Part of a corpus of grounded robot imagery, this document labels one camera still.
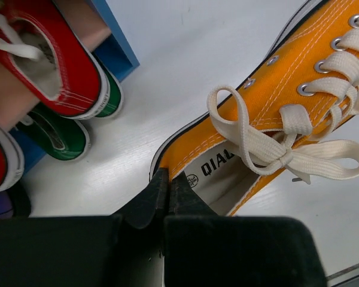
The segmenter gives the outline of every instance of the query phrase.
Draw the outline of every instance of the yellow sneaker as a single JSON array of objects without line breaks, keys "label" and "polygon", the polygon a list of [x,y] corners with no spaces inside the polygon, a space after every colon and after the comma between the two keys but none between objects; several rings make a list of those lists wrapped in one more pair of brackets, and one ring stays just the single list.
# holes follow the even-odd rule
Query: yellow sneaker
[{"label": "yellow sneaker", "polygon": [[[217,106],[221,90],[231,95]],[[250,77],[213,90],[207,106],[160,147],[150,176],[160,167],[170,181],[185,174],[220,215],[234,215],[285,169],[307,183],[359,176],[358,143],[318,143],[359,114],[359,0],[307,1]]]}]

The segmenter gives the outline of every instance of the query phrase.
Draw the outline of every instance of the white surface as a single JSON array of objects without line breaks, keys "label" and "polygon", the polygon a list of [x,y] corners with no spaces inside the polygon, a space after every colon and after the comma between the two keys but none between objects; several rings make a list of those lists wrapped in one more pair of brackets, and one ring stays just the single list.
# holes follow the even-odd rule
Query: white surface
[{"label": "white surface", "polygon": [[[212,88],[242,82],[303,0],[108,2],[141,67],[122,83],[119,117],[86,122],[93,146],[85,159],[46,157],[26,176],[33,216],[107,215],[122,207],[148,184],[160,144],[206,111]],[[359,116],[332,138],[359,141]],[[291,178],[278,177],[239,213],[301,219],[328,274],[358,263],[359,178],[313,178],[311,186]]]}]

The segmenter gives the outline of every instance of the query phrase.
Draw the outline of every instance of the shoelace bow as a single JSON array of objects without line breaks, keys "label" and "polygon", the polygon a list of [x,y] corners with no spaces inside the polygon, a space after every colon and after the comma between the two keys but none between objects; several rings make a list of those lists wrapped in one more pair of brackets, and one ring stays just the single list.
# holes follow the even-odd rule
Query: shoelace bow
[{"label": "shoelace bow", "polygon": [[42,51],[34,46],[25,44],[17,32],[8,24],[7,19],[0,14],[0,30],[10,40],[8,43],[0,38],[0,50],[13,55],[38,60],[42,56]]},{"label": "shoelace bow", "polygon": [[[359,51],[359,28],[346,33],[339,45]],[[325,59],[320,68],[341,73],[348,80],[325,77],[308,83],[306,92],[324,92],[337,97],[337,104],[328,112],[331,115],[330,125],[319,135],[310,136],[310,141],[324,138],[344,118],[359,114],[359,59],[349,52],[337,51]],[[225,120],[218,113],[217,96],[222,90],[229,91],[236,100],[237,121]],[[342,110],[339,104],[346,97],[349,99],[349,105]],[[313,130],[308,112],[302,105],[285,105],[279,110],[283,130],[274,137],[250,126],[246,103],[233,87],[222,86],[214,89],[208,97],[207,106],[215,129],[228,140],[230,151],[240,156],[245,165],[258,175],[271,175],[284,167],[308,184],[311,183],[310,175],[337,180],[359,176],[359,143],[338,140],[292,149],[298,135],[309,136]],[[280,136],[283,136],[283,140],[279,142]],[[341,158],[357,161],[358,167],[347,169],[334,161]]]}]

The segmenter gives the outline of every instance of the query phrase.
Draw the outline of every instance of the blue shelf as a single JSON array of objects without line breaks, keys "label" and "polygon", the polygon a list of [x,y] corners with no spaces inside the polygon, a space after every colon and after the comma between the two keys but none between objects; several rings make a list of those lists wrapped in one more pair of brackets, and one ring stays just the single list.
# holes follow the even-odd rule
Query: blue shelf
[{"label": "blue shelf", "polygon": [[46,155],[46,153],[32,139],[30,139],[20,130],[12,129],[10,134],[23,150],[25,158],[24,174],[26,174]]},{"label": "blue shelf", "polygon": [[94,54],[119,81],[122,81],[139,66],[139,62],[106,0],[91,0],[89,4],[112,32],[112,35],[94,51]]}]

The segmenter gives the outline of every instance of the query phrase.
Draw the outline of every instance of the shoe insole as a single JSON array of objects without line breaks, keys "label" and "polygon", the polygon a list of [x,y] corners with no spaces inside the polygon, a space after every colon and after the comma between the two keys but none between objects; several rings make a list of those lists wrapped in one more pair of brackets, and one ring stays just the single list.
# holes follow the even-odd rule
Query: shoe insole
[{"label": "shoe insole", "polygon": [[55,100],[61,81],[51,47],[40,33],[20,32],[19,35],[25,44],[38,47],[44,55],[38,61],[14,56],[14,62],[47,99]]},{"label": "shoe insole", "polygon": [[225,144],[200,155],[185,168],[193,191],[219,215],[226,215],[258,179]]}]

